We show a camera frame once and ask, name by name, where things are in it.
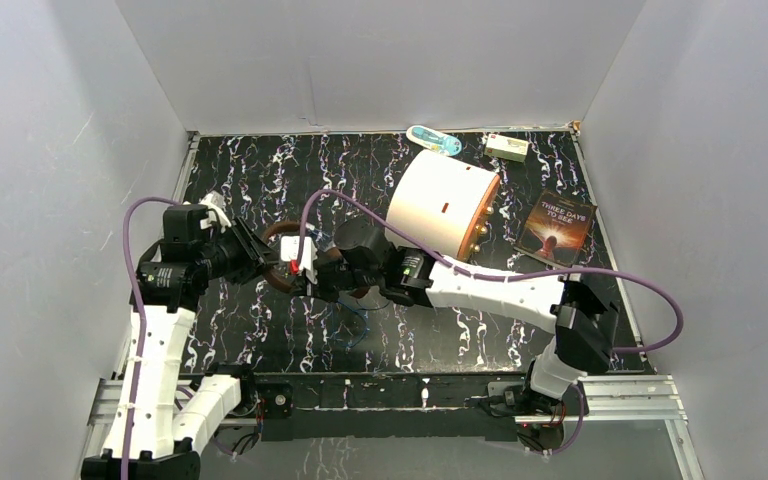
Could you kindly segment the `brown silver headphones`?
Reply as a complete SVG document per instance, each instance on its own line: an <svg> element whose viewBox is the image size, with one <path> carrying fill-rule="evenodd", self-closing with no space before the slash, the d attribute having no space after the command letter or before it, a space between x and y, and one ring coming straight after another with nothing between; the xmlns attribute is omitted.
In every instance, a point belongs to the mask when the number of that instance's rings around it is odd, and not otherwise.
<svg viewBox="0 0 768 480"><path fill-rule="evenodd" d="M265 242L269 243L272 237L284 234L290 234L298 232L299 223L297 221L279 221L269 226L260 236ZM323 251L323 254L327 260L342 260L341 252L334 246L331 246L327 250ZM295 279L293 274L285 273L285 268L281 266L272 267L263 274L263 278L268 282L270 286L276 290L289 293L292 287L292 281ZM368 286L356 288L349 292L348 295L355 299L361 299L365 297L370 291Z"/></svg>

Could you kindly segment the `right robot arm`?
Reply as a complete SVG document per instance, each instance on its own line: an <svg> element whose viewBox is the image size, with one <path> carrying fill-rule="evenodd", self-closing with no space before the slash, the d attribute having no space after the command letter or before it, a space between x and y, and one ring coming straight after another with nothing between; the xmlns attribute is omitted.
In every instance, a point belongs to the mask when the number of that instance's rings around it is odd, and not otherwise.
<svg viewBox="0 0 768 480"><path fill-rule="evenodd" d="M489 393L484 404L496 415L550 413L579 379L610 369L619 312L591 289L586 272L534 276L469 265L365 217L338 228L332 256L315 247L305 227L299 233L289 262L299 285L313 297L334 301L343 293L376 287L394 304L471 309L551 334L520 386Z"/></svg>

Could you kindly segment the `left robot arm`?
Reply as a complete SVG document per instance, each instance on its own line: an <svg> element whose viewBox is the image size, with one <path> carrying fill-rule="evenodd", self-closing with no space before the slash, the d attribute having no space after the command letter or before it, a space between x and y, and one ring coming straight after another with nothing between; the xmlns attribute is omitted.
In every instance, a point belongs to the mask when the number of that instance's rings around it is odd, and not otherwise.
<svg viewBox="0 0 768 480"><path fill-rule="evenodd" d="M129 207L123 253L131 286L131 333L113 422L101 450L83 460L82 479L197 479L201 454L229 414L246 416L260 398L251 369L213 364L194 396L175 405L184 345L209 283L245 284L278 261L212 192L197 203L168 201L162 235L139 259L131 253Z"/></svg>

